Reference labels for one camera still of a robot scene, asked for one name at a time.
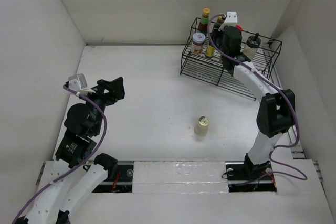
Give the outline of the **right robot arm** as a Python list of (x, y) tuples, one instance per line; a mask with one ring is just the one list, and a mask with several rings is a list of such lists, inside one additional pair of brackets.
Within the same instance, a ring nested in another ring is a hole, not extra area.
[(209, 43), (220, 53), (223, 68), (247, 87), (259, 102), (258, 134), (246, 153), (242, 168), (234, 171), (244, 184), (268, 175), (271, 156), (283, 134), (298, 126), (295, 114), (295, 94), (282, 90), (265, 78), (254, 66), (247, 53), (241, 51), (242, 31), (235, 26), (208, 31)]

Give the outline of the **red green sauce bottle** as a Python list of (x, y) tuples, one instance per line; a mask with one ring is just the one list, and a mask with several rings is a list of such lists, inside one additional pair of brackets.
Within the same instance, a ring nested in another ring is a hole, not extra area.
[(221, 14), (218, 16), (215, 26), (220, 27), (226, 19), (226, 14)]

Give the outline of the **black cap spice shaker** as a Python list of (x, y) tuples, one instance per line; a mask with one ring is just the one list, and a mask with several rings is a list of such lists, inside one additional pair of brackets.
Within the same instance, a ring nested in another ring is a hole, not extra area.
[(246, 44), (243, 47), (243, 54), (252, 60), (261, 44), (259, 33), (255, 33), (248, 37)]

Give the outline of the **red lid dark jar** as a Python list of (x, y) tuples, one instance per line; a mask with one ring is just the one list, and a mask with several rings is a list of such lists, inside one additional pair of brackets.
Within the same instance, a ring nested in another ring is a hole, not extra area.
[(241, 26), (239, 26), (239, 25), (236, 25), (235, 27), (236, 27), (236, 28), (238, 28), (240, 31), (243, 31), (243, 29), (242, 29), (242, 27), (241, 27)]

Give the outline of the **small yellow brown bottle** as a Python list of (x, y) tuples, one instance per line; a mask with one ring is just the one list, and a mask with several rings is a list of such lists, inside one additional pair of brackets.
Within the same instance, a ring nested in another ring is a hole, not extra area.
[(208, 45), (207, 48), (206, 48), (206, 51), (205, 51), (205, 57), (213, 58), (214, 51), (215, 51), (215, 48), (212, 47), (211, 45)]

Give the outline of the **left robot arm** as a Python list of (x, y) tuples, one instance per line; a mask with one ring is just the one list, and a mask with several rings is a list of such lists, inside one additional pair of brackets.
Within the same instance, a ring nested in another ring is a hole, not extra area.
[(82, 100), (67, 112), (64, 126), (66, 131), (55, 152), (48, 184), (35, 193), (25, 204), (32, 206), (23, 215), (19, 213), (13, 223), (71, 223), (76, 211), (104, 180), (117, 175), (118, 161), (101, 153), (92, 164), (87, 161), (99, 149), (107, 132), (107, 106), (124, 99), (124, 79), (98, 80), (89, 88), (83, 74), (68, 79), (63, 89)]

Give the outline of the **green label sauce bottle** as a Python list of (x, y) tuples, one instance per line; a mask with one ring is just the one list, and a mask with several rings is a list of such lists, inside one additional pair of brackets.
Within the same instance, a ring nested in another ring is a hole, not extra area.
[(200, 21), (198, 23), (198, 31), (204, 35), (207, 35), (207, 29), (208, 29), (208, 23), (209, 23), (209, 15), (210, 15), (210, 9), (205, 8), (203, 9), (202, 16), (200, 18)]

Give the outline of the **white lid glass jar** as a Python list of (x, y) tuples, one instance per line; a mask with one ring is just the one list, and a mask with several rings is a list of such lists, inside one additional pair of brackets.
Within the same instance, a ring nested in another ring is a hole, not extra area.
[(199, 55), (203, 51), (206, 36), (203, 33), (196, 32), (192, 36), (191, 53)]

